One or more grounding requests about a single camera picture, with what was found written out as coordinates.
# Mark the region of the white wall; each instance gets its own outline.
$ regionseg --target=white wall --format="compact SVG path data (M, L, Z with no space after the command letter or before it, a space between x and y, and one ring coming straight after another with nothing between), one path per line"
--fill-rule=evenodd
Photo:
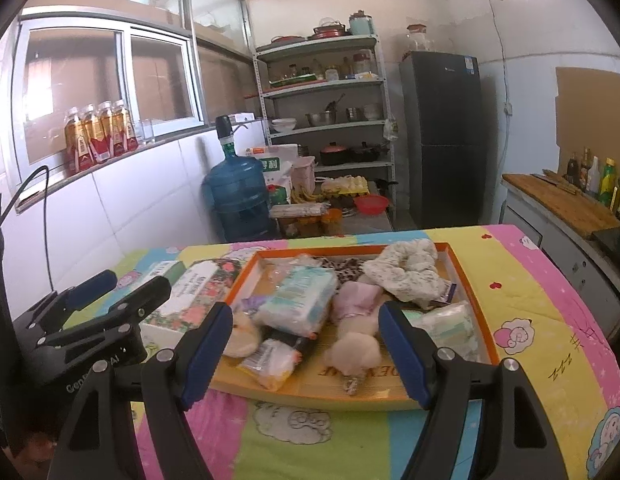
M507 59L514 114L503 173L557 170L554 97L557 66L620 72L620 49L586 0L491 0ZM488 0L448 0L456 52L478 58L487 126L493 146L484 221L497 222L505 199L495 161L505 144L505 87L501 46Z
M353 12L363 9L371 15L381 38L386 62L392 113L400 129L397 153L399 206L407 207L407 153L403 92L398 63L406 48L406 27L426 23L441 50L452 49L448 25L452 16L446 0L247 0L256 46L267 44L275 36L309 36L319 20L330 16L341 23Z
M9 109L9 41L0 44L0 109ZM1 133L11 131L0 114ZM238 153L264 145L263 126L235 134ZM2 208L11 199L0 143ZM221 241L200 195L203 177L223 160L215 131L136 153L100 168L48 197L50 268L56 290L115 266L126 254L155 247ZM43 202L7 216L3 271L13 317L49 292Z

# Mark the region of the wooden cutting board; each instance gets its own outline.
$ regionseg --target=wooden cutting board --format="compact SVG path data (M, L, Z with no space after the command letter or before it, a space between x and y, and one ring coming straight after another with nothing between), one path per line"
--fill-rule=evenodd
M620 221L603 204L570 194L532 175L504 174L503 180L540 202L586 239L594 231L620 226Z

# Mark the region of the blue gripper pad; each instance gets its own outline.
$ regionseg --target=blue gripper pad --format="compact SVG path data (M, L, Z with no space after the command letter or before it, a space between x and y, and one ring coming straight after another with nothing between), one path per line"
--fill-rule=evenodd
M185 358L187 366L181 394L181 402L186 410L205 395L232 333L232 322L232 309L224 303L216 303L199 328L186 332L177 345L175 351L179 355L179 360ZM200 340L199 346L184 348L184 354L181 355L180 348L190 343L195 344L196 340Z
M111 270L104 270L68 290L65 308L72 311L82 310L110 290L113 290L115 286L116 274Z
M397 301L379 309L379 331L410 399L429 409L436 389L434 353L437 346L427 332L414 328Z

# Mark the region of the refrigerator sticker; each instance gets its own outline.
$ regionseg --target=refrigerator sticker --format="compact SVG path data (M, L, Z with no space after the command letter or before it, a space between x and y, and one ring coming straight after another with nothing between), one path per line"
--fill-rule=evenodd
M472 62L470 56L466 56L466 70L468 70L469 74L474 75L474 62Z

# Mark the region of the black refrigerator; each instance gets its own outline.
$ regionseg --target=black refrigerator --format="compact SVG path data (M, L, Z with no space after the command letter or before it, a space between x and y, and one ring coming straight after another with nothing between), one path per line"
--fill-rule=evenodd
M476 58L412 52L400 72L412 219L419 228L478 224L488 139Z

